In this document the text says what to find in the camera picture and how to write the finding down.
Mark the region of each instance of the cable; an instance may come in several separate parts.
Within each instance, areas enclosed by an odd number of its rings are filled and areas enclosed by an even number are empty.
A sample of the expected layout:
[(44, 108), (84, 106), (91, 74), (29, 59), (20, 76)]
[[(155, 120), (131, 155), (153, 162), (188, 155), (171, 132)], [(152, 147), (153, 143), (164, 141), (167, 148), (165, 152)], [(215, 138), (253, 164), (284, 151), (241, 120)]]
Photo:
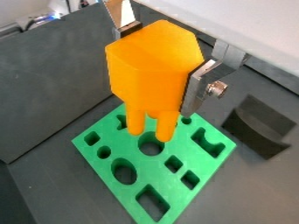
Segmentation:
[(67, 6), (68, 6), (68, 11), (71, 13), (71, 1), (69, 0), (65, 0), (67, 1)]
[(28, 22), (26, 26), (24, 27), (24, 31), (26, 32), (29, 30), (29, 28), (32, 27), (32, 25), (34, 24), (33, 19)]

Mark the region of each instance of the orange block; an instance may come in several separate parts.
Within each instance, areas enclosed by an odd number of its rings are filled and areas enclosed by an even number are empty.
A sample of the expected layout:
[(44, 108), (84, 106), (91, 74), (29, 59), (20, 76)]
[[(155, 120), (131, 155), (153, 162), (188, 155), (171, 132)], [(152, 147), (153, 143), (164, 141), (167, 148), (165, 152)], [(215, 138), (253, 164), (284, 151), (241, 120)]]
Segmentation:
[(188, 73), (203, 62), (195, 35), (159, 20), (105, 51), (111, 90), (125, 103), (128, 132), (143, 133), (148, 114), (157, 119), (156, 138), (169, 141)]

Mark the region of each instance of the table surface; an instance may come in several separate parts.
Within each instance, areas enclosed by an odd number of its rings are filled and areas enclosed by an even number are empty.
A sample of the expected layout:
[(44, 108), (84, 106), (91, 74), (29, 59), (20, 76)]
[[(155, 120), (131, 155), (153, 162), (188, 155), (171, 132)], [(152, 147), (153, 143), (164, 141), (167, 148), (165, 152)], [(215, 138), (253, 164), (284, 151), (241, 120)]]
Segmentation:
[[(164, 18), (151, 11), (140, 16), (148, 23)], [(208, 55), (211, 48), (203, 43), (200, 47)], [(224, 98), (209, 98), (197, 113), (236, 142), (237, 148), (176, 223), (299, 223), (299, 127), (284, 138), (292, 146), (268, 161), (220, 127), (248, 94), (299, 123), (299, 97), (247, 67), (224, 81)], [(120, 103), (115, 96), (107, 98), (8, 165), (37, 223), (133, 223), (71, 143)]]
[(299, 2), (136, 0), (299, 76)]

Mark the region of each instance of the green plate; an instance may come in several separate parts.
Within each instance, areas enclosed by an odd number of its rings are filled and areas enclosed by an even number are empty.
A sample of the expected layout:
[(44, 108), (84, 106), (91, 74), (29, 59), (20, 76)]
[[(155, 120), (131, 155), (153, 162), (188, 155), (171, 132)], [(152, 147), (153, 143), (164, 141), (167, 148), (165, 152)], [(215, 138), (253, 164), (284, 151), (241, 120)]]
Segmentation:
[(72, 143), (136, 223), (169, 224), (236, 145), (196, 114), (179, 118), (171, 142), (156, 140), (155, 125), (147, 117), (144, 133), (131, 136), (120, 105)]

